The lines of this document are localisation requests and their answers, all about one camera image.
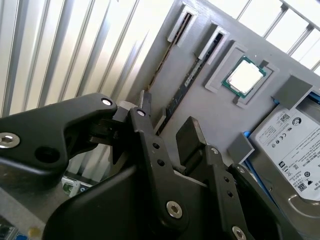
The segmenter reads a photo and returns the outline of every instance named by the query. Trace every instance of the white vertical bar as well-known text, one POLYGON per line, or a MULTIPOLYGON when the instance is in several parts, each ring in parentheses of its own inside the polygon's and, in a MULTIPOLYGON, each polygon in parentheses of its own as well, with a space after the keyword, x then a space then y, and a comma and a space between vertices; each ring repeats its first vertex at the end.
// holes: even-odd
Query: white vertical bar
POLYGON ((107 149, 106 145, 99 144, 92 152, 90 160, 85 166, 85 169, 82 173, 82 176, 91 179, 96 169, 96 165, 100 162, 101 158, 103 157, 105 151, 107 149))
POLYGON ((100 92, 104 95, 111 96, 135 43, 140 42, 141 44, 144 40, 152 23, 151 20, 146 21, 146 19, 150 19, 146 17, 150 13, 150 11, 146 11, 146 9, 149 9, 151 5, 152 2, 150 1, 141 1, 138 4, 120 48, 111 63, 111 68, 102 85, 100 92))
POLYGON ((3 112, 9 64, 12 54, 18 0, 1 0, 0 26, 0 116, 3 112))
POLYGON ((158 4, 151 4, 149 6, 149 11, 146 12, 147 15, 145 16, 145 18, 150 19, 150 22, 152 23, 152 25, 149 25, 147 36, 143 42, 143 46, 139 52, 139 55, 137 56, 134 62, 134 65, 132 66, 132 69, 120 91, 118 98, 115 99, 117 103, 127 99, 129 92, 136 80, 138 72, 152 44, 154 43, 156 36, 162 24, 164 23, 172 4, 173 2, 171 0, 162 0, 162 1, 158 1, 158 4))
POLYGON ((49 60, 56 38, 59 20, 65 0, 50 0, 42 36, 39 42, 38 55, 35 60, 29 95, 26 100, 25 110, 35 109, 38 106, 41 89, 44 84, 49 60))
POLYGON ((10 115, 24 110, 38 49, 46 0, 29 1, 24 23, 19 62, 16 70, 10 115))
POLYGON ((104 154, 102 155, 99 163, 96 164, 94 171, 92 173, 91 179, 96 182, 100 182, 105 172, 110 169, 111 159, 110 159, 111 147, 107 146, 104 154))
POLYGON ((99 57, 90 72, 88 79, 85 83, 83 92, 81 94, 95 93, 99 90, 102 80, 104 79, 105 72, 111 61, 115 47, 117 46, 118 39, 126 24, 127 18, 132 10, 135 0, 126 1, 112 1, 109 7, 108 14, 111 18, 111 25, 108 34, 105 38, 103 47, 100 51, 99 57))
POLYGON ((90 7, 90 3, 90 0, 81 0, 76 1, 73 5, 67 31, 46 96, 45 105, 56 103, 60 98, 75 51, 77 50, 77 43, 81 37, 81 30, 86 20, 86 13, 90 7))
POLYGON ((76 56, 74 66, 71 70, 72 72, 68 80, 64 96, 62 98, 63 100, 74 98, 77 94, 99 29, 103 23, 106 10, 108 9, 108 5, 108 0, 96 0, 93 5, 88 25, 85 29, 85 33, 76 56))

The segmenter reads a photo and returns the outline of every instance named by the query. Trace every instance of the corrugated metal wall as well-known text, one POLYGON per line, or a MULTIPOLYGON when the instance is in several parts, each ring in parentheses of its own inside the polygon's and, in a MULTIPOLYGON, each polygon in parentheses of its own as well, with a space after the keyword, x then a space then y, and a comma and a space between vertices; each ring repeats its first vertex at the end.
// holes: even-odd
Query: corrugated metal wall
MULTIPOLYGON (((125 100, 172 0, 0 0, 2 117, 101 92, 125 100)), ((110 149, 69 171, 99 181, 110 149)))

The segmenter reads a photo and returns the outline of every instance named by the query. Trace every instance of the metal surface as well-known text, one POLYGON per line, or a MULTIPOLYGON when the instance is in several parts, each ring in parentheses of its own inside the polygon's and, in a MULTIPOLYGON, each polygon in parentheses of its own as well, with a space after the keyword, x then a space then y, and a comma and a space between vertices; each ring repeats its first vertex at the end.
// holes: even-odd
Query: metal surface
POLYGON ((245 233, 238 226, 232 227, 232 232, 237 240, 247 240, 245 233))
POLYGON ((168 211, 169 215, 175 219, 180 219, 182 217, 182 209, 178 203, 175 201, 168 201, 166 203, 166 210, 168 211))
POLYGON ((0 133, 0 149, 14 148, 20 143, 20 138, 11 132, 0 133))

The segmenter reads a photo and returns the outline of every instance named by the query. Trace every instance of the gray block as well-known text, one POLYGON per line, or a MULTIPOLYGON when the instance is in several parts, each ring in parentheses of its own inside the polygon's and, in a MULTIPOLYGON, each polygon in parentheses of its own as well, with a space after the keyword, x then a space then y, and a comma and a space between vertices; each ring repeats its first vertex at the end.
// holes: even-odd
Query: gray block
POLYGON ((235 164, 241 164, 255 150, 246 136, 241 132, 227 148, 235 164))
POLYGON ((217 23, 212 22, 211 26, 208 30, 208 33, 204 37, 202 43, 199 46, 198 51, 196 51, 195 55, 198 57, 198 59, 202 60, 207 52, 209 51, 210 47, 214 43, 215 39, 217 38, 218 34, 222 34, 222 38, 220 42, 215 47, 214 51, 211 53, 209 59, 207 60, 207 64, 211 64, 213 60, 217 57, 219 51, 224 46, 225 42, 227 41, 230 33, 224 30, 222 27, 220 27, 217 23))
POLYGON ((282 106, 291 110, 305 99, 312 88, 311 84, 291 75, 273 98, 278 100, 282 106))

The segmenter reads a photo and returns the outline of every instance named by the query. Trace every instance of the gray panel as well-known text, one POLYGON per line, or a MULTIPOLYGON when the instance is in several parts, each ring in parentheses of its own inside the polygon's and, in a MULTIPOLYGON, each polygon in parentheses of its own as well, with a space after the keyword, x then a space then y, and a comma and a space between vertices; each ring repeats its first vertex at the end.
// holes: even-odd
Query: gray panel
POLYGON ((195 20, 197 18, 198 12, 196 10, 194 10, 193 8, 191 8, 190 6, 188 6, 186 4, 183 4, 182 12, 179 15, 175 25, 173 26, 173 29, 172 29, 171 33, 168 36, 168 41, 171 43, 174 40, 174 38, 175 38, 179 28, 180 28, 180 25, 183 22, 183 20, 184 20, 184 18, 185 18, 185 16, 187 14, 191 14, 192 17, 191 17, 189 23, 187 24, 183 34, 181 35, 178 43, 176 44, 178 47, 181 47, 181 45, 183 44, 184 40, 186 39, 186 37, 187 37, 192 25, 194 24, 194 22, 195 22, 195 20))
POLYGON ((203 46, 201 44, 199 48, 199 53, 195 54, 195 55, 198 55, 198 59, 200 60, 204 59, 205 55, 207 54, 208 50, 210 49, 211 45, 213 44, 218 34, 222 34, 223 37, 218 43, 218 46, 215 47, 208 61, 206 62, 209 65, 212 63, 212 61, 218 55, 220 49, 223 47, 223 45, 227 41, 229 37, 229 32, 225 31, 222 27, 218 26, 215 22, 213 22, 210 27, 210 30, 208 31, 208 36, 206 36, 206 39, 203 41, 203 46))
POLYGON ((295 108, 311 92, 312 85, 290 76, 288 81, 276 92, 274 99, 287 109, 295 108))
POLYGON ((236 164, 241 164, 254 150, 254 147, 242 132, 227 149, 232 160, 236 164))
MULTIPOLYGON (((185 0, 184 2, 196 9, 199 15, 187 36, 188 46, 177 47, 179 50, 173 49, 150 90, 152 93, 151 116, 157 116, 162 107, 168 105, 184 75, 195 61, 195 57, 191 53, 196 52, 198 49, 200 41, 204 39, 212 21, 230 33, 229 40, 236 41, 247 48, 245 55, 249 59, 255 63, 262 63, 266 60, 269 64, 264 64, 266 65, 265 68, 272 66, 271 69, 273 70, 279 69, 274 80, 267 85, 263 84, 263 88, 259 90, 257 97, 252 98, 246 108, 241 108, 233 103, 236 95, 229 89, 220 87, 219 91, 213 94, 204 88, 204 85, 214 74, 217 65, 224 57, 223 51, 226 48, 222 49, 221 57, 217 57, 212 64, 206 64, 203 67, 161 133, 170 157, 174 162, 179 163, 175 135, 186 119, 192 116, 198 119, 208 143, 217 146, 225 163, 230 164, 232 160, 227 154, 227 147, 230 146, 240 132, 253 131, 261 120, 269 114, 276 106, 271 96, 278 91, 291 75, 316 86, 315 90, 320 88, 320 78, 209 2, 205 0, 185 0)), ((169 45, 166 37, 176 21, 177 13, 180 11, 181 6, 182 1, 179 0, 173 4, 142 65, 137 77, 136 87, 146 87, 149 84, 169 45)), ((129 99, 134 100, 138 94, 139 92, 133 89, 129 99)))

